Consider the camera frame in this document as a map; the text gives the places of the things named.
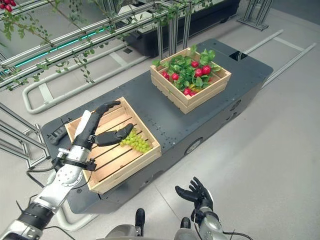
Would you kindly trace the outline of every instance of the grape bunch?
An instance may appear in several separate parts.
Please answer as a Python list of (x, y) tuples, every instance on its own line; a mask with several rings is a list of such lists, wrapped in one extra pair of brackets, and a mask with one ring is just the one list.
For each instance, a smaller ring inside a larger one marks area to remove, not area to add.
[(0, 9), (6, 9), (8, 12), (11, 13), (12, 7), (15, 7), (17, 4), (14, 0), (0, 0)]
[(151, 147), (148, 144), (148, 142), (144, 139), (142, 139), (141, 135), (137, 135), (137, 129), (133, 128), (130, 132), (129, 136), (127, 136), (125, 139), (123, 139), (120, 142), (120, 146), (123, 147), (124, 145), (131, 146), (134, 150), (137, 150), (140, 153), (145, 154), (148, 152)]

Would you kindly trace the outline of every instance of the black platform surface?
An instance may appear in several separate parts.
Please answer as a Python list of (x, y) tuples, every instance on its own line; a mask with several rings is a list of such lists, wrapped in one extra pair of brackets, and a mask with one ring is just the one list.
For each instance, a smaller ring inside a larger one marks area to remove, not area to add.
[[(140, 76), (43, 126), (43, 135), (50, 135), (63, 123), (81, 117), (85, 110), (93, 111), (103, 103), (125, 97), (161, 144), (162, 156), (131, 176), (130, 182), (125, 181), (102, 195), (90, 192), (86, 185), (79, 191), (71, 191), (68, 202), (74, 213), (100, 213), (101, 202), (107, 202), (110, 210), (125, 203), (139, 192), (144, 178), (153, 178), (155, 173), (163, 172), (179, 161), (184, 156), (185, 146), (198, 138), (199, 133), (210, 129), (201, 136), (205, 140), (243, 111), (273, 71), (270, 66), (249, 56), (240, 61), (232, 59), (230, 56), (236, 55), (237, 50), (215, 39), (198, 44), (197, 49), (198, 52), (215, 50), (214, 62), (231, 72), (232, 76), (223, 92), (190, 113), (183, 114), (167, 99), (152, 84), (150, 71), (146, 69), (147, 72)], [(58, 154), (58, 148), (71, 146), (68, 136), (58, 146), (50, 144), (46, 137), (45, 141), (52, 158)]]

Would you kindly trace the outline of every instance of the cable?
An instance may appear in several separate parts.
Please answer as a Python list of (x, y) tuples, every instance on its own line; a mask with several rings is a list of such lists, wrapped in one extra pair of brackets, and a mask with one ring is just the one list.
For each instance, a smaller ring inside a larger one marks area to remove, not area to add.
[(64, 229), (62, 229), (61, 227), (59, 226), (48, 226), (44, 229), (59, 229), (60, 231), (64, 232), (69, 238), (71, 238), (72, 240), (76, 240), (73, 236), (71, 236), (69, 233), (67, 233)]
[(88, 182), (89, 182), (90, 179), (91, 179), (91, 176), (92, 176), (92, 172), (90, 173), (90, 176), (89, 176), (89, 178), (88, 178), (88, 181), (86, 181), (85, 184), (82, 184), (81, 186), (74, 187), (74, 188), (72, 188), (71, 190), (79, 189), (79, 188), (82, 188), (84, 185), (87, 185)]
[(41, 188), (44, 188), (45, 185), (43, 185), (40, 181), (38, 181), (37, 179), (35, 179), (30, 173), (44, 173), (44, 172), (48, 172), (53, 170), (56, 166), (57, 166), (58, 162), (56, 161), (52, 167), (50, 168), (46, 168), (46, 169), (29, 169), (26, 171), (26, 175), (32, 180), (34, 181), (36, 184), (38, 184)]
[(242, 237), (245, 237), (247, 239), (250, 239), (250, 240), (254, 240), (252, 237), (244, 234), (244, 233), (240, 233), (240, 232), (226, 232), (226, 231), (223, 231), (223, 234), (225, 235), (239, 235), (239, 236), (242, 236)]
[[(200, 240), (203, 240), (202, 237), (200, 236), (199, 230), (198, 230), (198, 228), (197, 228), (197, 226), (196, 226), (196, 213), (194, 213), (193, 224), (194, 224), (194, 229), (195, 229), (196, 233), (198, 234)], [(233, 232), (222, 231), (222, 233), (225, 234), (225, 235), (231, 235), (230, 240), (232, 239), (233, 235), (238, 235), (238, 236), (245, 237), (245, 238), (247, 238), (247, 239), (249, 239), (249, 240), (254, 240), (254, 239), (253, 239), (252, 237), (250, 237), (249, 235), (246, 235), (246, 234), (240, 233), (240, 232), (235, 232), (235, 230), (233, 230)]]

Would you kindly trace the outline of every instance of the black bracket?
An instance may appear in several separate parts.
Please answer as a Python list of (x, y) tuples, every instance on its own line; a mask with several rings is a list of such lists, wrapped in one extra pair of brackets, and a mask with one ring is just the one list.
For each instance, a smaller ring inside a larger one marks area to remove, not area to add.
[(77, 166), (91, 172), (93, 172), (97, 167), (97, 164), (95, 164), (95, 160), (93, 158), (90, 158), (90, 160), (87, 162), (79, 162), (65, 159), (62, 161), (62, 163)]

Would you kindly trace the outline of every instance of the robotic hand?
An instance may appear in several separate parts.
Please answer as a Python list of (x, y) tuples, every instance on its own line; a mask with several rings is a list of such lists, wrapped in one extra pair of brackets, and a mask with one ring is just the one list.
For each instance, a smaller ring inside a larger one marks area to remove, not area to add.
[(87, 122), (78, 125), (76, 132), (79, 134), (75, 137), (71, 149), (59, 148), (55, 162), (64, 165), (61, 164), (62, 167), (58, 169), (53, 182), (45, 186), (19, 218), (8, 226), (0, 235), (0, 240), (38, 240), (42, 236), (43, 230), (66, 200), (68, 193), (81, 181), (82, 170), (95, 170), (95, 160), (90, 159), (87, 162), (93, 144), (109, 146), (120, 143), (133, 129), (133, 124), (129, 123), (119, 131), (95, 135), (100, 118), (110, 108), (119, 104), (119, 101), (112, 101), (99, 106), (91, 113)]
[(194, 203), (191, 220), (198, 224), (198, 234), (202, 240), (226, 240), (219, 217), (214, 213), (214, 200), (210, 192), (195, 176), (190, 181), (189, 189), (175, 186), (176, 193), (183, 199)]

